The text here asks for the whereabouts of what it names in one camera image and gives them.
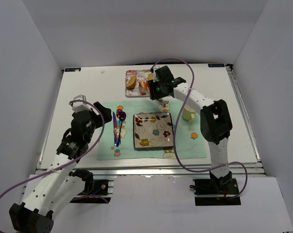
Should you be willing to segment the metal tongs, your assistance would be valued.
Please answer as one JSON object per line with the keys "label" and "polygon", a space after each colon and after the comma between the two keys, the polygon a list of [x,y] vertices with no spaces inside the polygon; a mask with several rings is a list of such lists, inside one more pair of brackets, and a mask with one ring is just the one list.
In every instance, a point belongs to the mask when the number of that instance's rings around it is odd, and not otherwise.
{"label": "metal tongs", "polygon": [[164,100],[164,99],[162,99],[162,98],[159,98],[158,100],[157,100],[159,103],[160,103],[160,105],[162,106],[162,107],[166,107],[167,106],[167,104],[169,103],[169,101],[168,100]]}

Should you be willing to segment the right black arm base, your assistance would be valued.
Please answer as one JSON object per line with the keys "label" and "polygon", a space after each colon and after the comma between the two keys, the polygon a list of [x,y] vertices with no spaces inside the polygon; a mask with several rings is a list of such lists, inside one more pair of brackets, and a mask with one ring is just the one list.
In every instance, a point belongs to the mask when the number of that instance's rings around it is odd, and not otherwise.
{"label": "right black arm base", "polygon": [[224,187],[217,189],[211,179],[195,179],[190,189],[194,192],[196,206],[237,206],[241,205],[239,187],[236,179],[232,179]]}

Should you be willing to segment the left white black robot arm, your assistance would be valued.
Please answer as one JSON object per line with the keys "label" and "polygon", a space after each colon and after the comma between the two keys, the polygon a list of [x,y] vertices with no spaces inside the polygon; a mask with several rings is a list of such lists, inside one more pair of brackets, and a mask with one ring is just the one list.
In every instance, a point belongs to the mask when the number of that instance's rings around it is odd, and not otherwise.
{"label": "left white black robot arm", "polygon": [[70,103],[73,114],[70,128],[62,137],[45,175],[20,204],[13,204],[9,215],[19,233],[49,233],[63,208],[78,194],[90,193],[93,174],[76,169],[82,156],[90,151],[94,131],[112,120],[112,111],[99,102]]}

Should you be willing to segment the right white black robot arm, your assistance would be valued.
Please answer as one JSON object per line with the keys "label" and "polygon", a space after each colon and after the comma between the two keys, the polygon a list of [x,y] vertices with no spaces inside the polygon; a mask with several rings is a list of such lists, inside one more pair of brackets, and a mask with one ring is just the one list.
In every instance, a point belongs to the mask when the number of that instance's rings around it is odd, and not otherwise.
{"label": "right white black robot arm", "polygon": [[162,101],[171,96],[188,105],[200,116],[200,131],[208,142],[211,167],[210,180],[216,192],[221,192],[232,180],[228,165],[228,138],[232,130],[228,106],[224,100],[213,100],[193,88],[193,83],[175,78],[167,66],[151,67],[153,79],[148,81],[150,98]]}

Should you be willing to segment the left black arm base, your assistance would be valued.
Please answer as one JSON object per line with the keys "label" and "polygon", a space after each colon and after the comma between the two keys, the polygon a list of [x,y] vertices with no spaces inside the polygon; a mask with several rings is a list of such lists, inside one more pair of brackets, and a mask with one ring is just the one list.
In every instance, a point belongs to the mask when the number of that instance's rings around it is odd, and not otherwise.
{"label": "left black arm base", "polygon": [[113,194],[113,180],[93,180],[71,203],[108,204]]}

